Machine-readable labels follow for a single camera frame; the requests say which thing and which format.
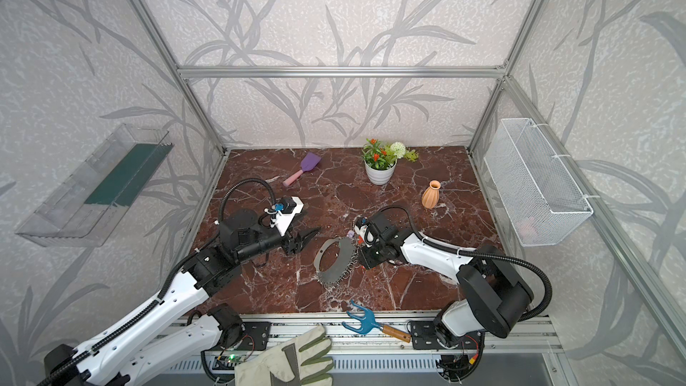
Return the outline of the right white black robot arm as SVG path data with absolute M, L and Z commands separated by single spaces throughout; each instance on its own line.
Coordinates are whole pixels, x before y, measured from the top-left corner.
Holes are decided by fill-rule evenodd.
M 439 343 L 454 348 L 476 332 L 505 339 L 521 321 L 541 315 L 552 302 L 548 275 L 535 264 L 509 257 L 492 245 L 462 248 L 420 232 L 414 220 L 400 229 L 386 208 L 371 217 L 359 216 L 354 231 L 365 269 L 399 261 L 421 266 L 459 285 L 463 298 L 441 309 L 433 320 Z

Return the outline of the blue garden hand fork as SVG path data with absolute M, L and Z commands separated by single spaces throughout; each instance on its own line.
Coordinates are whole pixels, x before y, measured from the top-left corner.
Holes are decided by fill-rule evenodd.
M 360 323 L 359 327 L 350 325 L 347 322 L 342 322 L 341 325 L 355 334 L 367 335 L 372 330 L 376 329 L 385 335 L 391 336 L 397 340 L 403 341 L 404 343 L 410 343 L 412 337 L 408 332 L 404 332 L 400 329 L 394 328 L 385 323 L 379 323 L 376 320 L 375 314 L 367 307 L 363 307 L 357 304 L 354 300 L 350 300 L 350 305 L 361 311 L 361 314 L 353 313 L 352 311 L 347 311 L 347 315 L 350 319 L 358 321 Z

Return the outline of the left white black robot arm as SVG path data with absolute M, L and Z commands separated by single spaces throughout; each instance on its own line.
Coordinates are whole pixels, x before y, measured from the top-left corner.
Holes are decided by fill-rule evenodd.
M 242 343 L 244 323 L 225 304 L 160 341 L 156 336 L 240 277 L 252 259 L 277 248 L 287 255 L 302 251 L 319 232 L 293 232 L 303 210 L 299 198 L 285 197 L 264 214 L 241 209 L 221 220 L 217 236 L 176 264 L 157 294 L 97 336 L 50 351 L 43 384 L 141 384 L 191 354 Z

